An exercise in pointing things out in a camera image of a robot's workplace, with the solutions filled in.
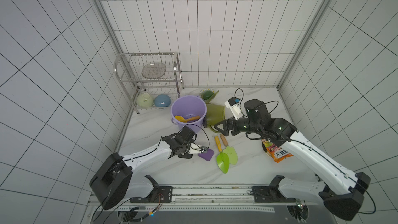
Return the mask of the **yellow toy shovel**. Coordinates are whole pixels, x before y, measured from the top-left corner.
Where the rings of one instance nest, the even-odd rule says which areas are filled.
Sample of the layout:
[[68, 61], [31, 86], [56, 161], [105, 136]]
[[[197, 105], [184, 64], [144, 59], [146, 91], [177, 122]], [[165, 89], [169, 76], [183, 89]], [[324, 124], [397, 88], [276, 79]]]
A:
[[180, 121], [180, 122], [183, 122], [183, 123], [197, 121], [197, 120], [200, 120], [200, 118], [201, 118], [200, 116], [194, 116], [194, 117], [190, 117], [190, 118], [185, 119], [184, 117], [178, 116], [178, 115], [176, 115], [174, 117], [175, 117], [175, 119], [177, 121]]

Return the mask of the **light green trowel wooden handle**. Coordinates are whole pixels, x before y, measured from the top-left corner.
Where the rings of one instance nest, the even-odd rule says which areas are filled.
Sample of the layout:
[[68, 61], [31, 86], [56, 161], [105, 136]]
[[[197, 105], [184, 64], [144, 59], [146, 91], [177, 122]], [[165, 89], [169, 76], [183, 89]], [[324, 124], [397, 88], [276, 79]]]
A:
[[221, 140], [222, 140], [224, 146], [226, 147], [226, 148], [223, 150], [223, 152], [224, 152], [226, 155], [228, 155], [230, 164], [236, 165], [237, 162], [238, 162], [238, 156], [237, 156], [236, 150], [235, 150], [233, 147], [231, 147], [231, 146], [229, 145], [229, 143], [228, 143], [226, 137], [225, 137], [223, 134], [220, 134], [220, 137], [221, 137]]

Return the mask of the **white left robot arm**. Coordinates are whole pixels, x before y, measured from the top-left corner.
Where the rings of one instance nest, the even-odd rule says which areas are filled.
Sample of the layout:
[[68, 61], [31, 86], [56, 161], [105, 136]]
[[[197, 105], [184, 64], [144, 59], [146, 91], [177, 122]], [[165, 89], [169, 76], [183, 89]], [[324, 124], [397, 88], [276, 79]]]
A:
[[122, 200], [156, 201], [160, 186], [148, 169], [172, 157], [191, 159], [196, 153], [207, 152], [206, 147], [195, 143], [196, 138], [196, 132], [183, 127], [142, 151], [125, 156], [117, 152], [109, 155], [89, 182], [101, 208], [109, 210]]

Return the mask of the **purple plastic bucket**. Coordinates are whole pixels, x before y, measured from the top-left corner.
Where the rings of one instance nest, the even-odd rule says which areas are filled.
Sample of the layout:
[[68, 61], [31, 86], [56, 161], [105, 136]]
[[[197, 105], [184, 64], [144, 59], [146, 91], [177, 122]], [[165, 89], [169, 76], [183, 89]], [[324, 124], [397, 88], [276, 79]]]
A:
[[[207, 114], [207, 105], [199, 96], [186, 95], [178, 98], [171, 105], [171, 122], [182, 129], [184, 126], [188, 127], [195, 133], [201, 132], [204, 118]], [[196, 121], [184, 123], [177, 120], [176, 116], [181, 116], [184, 119], [199, 116]]]

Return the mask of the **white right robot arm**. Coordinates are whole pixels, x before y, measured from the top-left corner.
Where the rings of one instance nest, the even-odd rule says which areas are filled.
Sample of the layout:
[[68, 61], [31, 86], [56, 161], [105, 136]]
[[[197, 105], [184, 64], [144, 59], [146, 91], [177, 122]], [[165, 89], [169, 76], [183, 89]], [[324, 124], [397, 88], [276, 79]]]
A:
[[285, 199], [322, 204], [336, 217], [352, 221], [360, 212], [370, 177], [363, 172], [355, 173], [330, 158], [286, 119], [271, 117], [264, 102], [247, 101], [244, 114], [239, 103], [236, 97], [225, 102], [233, 117], [221, 121], [222, 128], [215, 125], [216, 130], [225, 136], [255, 133], [259, 139], [268, 140], [292, 154], [320, 179], [299, 181], [277, 175], [269, 187]]

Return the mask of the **bright green trowel yellow handle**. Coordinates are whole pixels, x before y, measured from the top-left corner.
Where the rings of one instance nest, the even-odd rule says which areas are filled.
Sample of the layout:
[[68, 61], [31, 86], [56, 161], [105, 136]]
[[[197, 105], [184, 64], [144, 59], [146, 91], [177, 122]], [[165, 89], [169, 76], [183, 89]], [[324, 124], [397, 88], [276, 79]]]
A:
[[223, 152], [221, 148], [220, 138], [217, 135], [214, 136], [214, 140], [219, 151], [219, 154], [216, 157], [217, 165], [222, 173], [227, 174], [230, 165], [229, 156]]

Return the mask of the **purple toy shovel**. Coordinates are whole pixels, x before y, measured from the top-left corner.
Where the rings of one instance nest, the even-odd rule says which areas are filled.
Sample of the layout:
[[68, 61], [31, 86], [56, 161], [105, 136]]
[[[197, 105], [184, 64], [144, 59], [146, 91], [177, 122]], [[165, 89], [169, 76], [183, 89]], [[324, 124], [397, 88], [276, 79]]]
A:
[[206, 161], [210, 161], [212, 159], [213, 155], [214, 155], [214, 151], [211, 148], [207, 149], [206, 152], [198, 154], [198, 156], [200, 158], [202, 158]]

